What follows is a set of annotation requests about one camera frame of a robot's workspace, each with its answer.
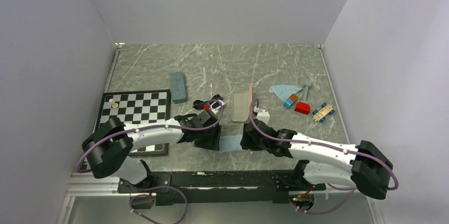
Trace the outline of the blue cleaning cloth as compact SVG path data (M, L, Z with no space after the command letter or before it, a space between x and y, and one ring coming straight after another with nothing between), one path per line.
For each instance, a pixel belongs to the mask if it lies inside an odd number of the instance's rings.
M219 152L227 153L227 152L243 150L242 146L240 145L241 140L242 140L242 135L220 137Z

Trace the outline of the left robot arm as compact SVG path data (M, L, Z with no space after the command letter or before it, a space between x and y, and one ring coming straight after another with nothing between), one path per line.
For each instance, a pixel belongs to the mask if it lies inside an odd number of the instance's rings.
M83 172L81 165L87 162L86 172L91 172L96 179L118 177L138 192L145 192L155 185L154 178L145 161L130 157L132 151L158 144L184 142L217 151L221 136L220 119L221 116L211 110L178 115L151 124L126 124L119 118L110 118L82 143L84 154L77 170Z

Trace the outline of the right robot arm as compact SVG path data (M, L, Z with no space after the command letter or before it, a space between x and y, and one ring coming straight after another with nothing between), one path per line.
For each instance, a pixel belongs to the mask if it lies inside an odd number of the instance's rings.
M373 143L337 144L314 139L289 129L274 130L257 119L244 125L243 149L264 150L276 157L298 159L292 183L299 190L309 185L331 184L357 189L384 200L393 177L393 164Z

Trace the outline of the pink glasses case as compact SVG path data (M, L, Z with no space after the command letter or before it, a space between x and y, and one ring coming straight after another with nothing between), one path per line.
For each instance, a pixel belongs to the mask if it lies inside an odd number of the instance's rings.
M253 86L248 90L234 91L231 95L231 120L234 123L245 123L249 118L250 104L253 99Z

